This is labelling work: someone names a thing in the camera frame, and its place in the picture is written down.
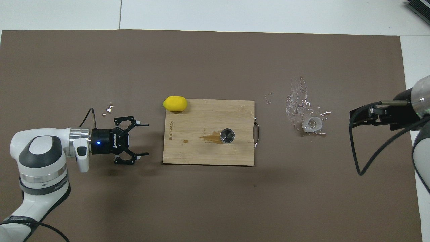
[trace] brown stain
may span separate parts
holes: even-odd
[[[212,135],[205,135],[205,136],[201,136],[200,138],[215,144],[222,144],[220,134],[221,134],[221,131],[212,132]]]

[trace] black cable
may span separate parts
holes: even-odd
[[[49,229],[54,230],[54,231],[55,231],[55,232],[57,232],[61,237],[63,237],[63,239],[64,239],[65,241],[70,242],[70,241],[69,241],[69,239],[66,237],[66,235],[64,235],[64,234],[63,234],[63,232],[61,232],[59,229],[57,229],[57,228],[55,228],[55,227],[53,227],[53,226],[51,226],[51,225],[49,225],[49,224],[46,224],[46,223],[37,222],[37,221],[31,221],[31,220],[20,220],[20,221],[8,221],[8,222],[2,222],[2,223],[0,223],[0,225],[2,225],[2,224],[8,224],[8,223],[33,223],[33,224],[37,224],[37,225],[42,225],[42,226],[44,226],[44,227],[46,227],[46,228],[49,228]]]
[[[88,112],[86,113],[85,118],[82,120],[82,123],[78,126],[78,128],[80,128],[83,125],[83,123],[85,122],[86,118],[89,115],[89,112],[92,112],[92,119],[94,121],[94,128],[97,128],[97,125],[95,124],[95,114],[94,114],[94,109],[93,108],[89,108],[88,109]]]
[[[366,165],[364,166],[363,170],[360,171],[360,167],[358,164],[358,160],[357,160],[357,154],[355,151],[355,146],[354,146],[354,137],[352,134],[352,128],[353,128],[353,124],[355,119],[357,118],[358,114],[360,114],[361,112],[363,112],[364,110],[370,108],[371,106],[374,105],[381,105],[381,101],[379,102],[373,102],[367,105],[364,105],[362,107],[360,107],[359,109],[357,109],[357,111],[355,111],[353,113],[353,115],[350,118],[350,125],[349,125],[349,133],[350,133],[350,141],[351,141],[351,149],[352,149],[352,155],[354,157],[354,162],[355,162],[355,167],[357,169],[357,173],[362,176],[364,175],[364,173],[366,173],[367,169],[369,168],[370,164],[375,160],[375,158],[379,155],[379,153],[381,153],[381,151],[387,147],[389,144],[391,144],[393,141],[395,141],[397,138],[399,138],[400,136],[402,136],[403,134],[415,129],[416,127],[420,126],[421,124],[430,121],[430,116],[424,117],[423,119],[418,120],[417,122],[407,126],[405,129],[403,129],[402,131],[396,133],[393,137],[391,137],[390,139],[388,139],[384,144],[382,144],[376,151],[375,153],[373,153],[373,155],[370,157],[369,161],[367,161]]]

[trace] metal cup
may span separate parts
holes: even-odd
[[[233,142],[234,140],[234,131],[231,129],[224,129],[223,131],[221,131],[220,137],[221,137],[221,141],[224,144],[228,144]]]

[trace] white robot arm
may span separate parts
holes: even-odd
[[[141,155],[128,149],[128,132],[140,124],[134,117],[115,118],[118,126],[122,121],[131,124],[122,130],[113,129],[35,129],[17,133],[10,144],[10,154],[16,160],[23,191],[21,206],[7,217],[0,226],[0,241],[21,242],[37,228],[38,223],[70,193],[66,157],[75,157],[80,172],[89,169],[89,155],[113,153],[115,164],[134,164]],[[123,160],[118,155],[125,151],[131,156]]]
[[[412,160],[418,176],[430,193],[430,122],[421,128],[415,139]]]

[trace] silver metal ring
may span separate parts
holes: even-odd
[[[91,134],[89,129],[70,129],[69,134],[69,148],[64,149],[66,156],[76,156],[73,141],[77,139],[86,139],[88,142],[91,141]]]
[[[55,178],[61,176],[65,171],[66,171],[66,164],[64,164],[63,168],[61,168],[60,170],[53,172],[51,174],[48,174],[46,176],[32,177],[32,176],[27,176],[27,175],[21,173],[21,179],[24,181],[27,181],[27,182],[31,182],[31,183],[48,182],[48,181],[54,180]]]

